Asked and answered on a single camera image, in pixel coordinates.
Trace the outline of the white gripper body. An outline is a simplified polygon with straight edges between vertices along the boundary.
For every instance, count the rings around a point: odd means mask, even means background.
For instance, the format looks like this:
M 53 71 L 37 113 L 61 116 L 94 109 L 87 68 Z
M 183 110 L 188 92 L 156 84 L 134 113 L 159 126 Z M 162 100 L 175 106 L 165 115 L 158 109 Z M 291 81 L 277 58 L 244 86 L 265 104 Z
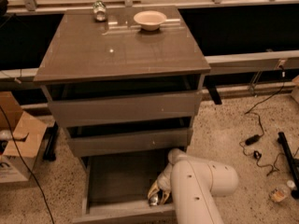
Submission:
M 164 170 L 157 177 L 158 187 L 163 191 L 171 190 L 171 173 L 173 165 L 168 163 Z

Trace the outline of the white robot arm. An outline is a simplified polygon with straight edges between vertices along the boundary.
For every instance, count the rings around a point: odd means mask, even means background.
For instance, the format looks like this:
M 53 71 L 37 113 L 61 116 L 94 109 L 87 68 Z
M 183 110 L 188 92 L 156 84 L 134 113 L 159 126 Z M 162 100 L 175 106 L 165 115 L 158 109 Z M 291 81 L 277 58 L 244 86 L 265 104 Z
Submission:
M 178 224 L 224 224 L 213 197 L 232 195 L 237 186 L 232 166 L 173 148 L 168 164 L 149 189 L 148 200 L 162 205 L 172 196 Z

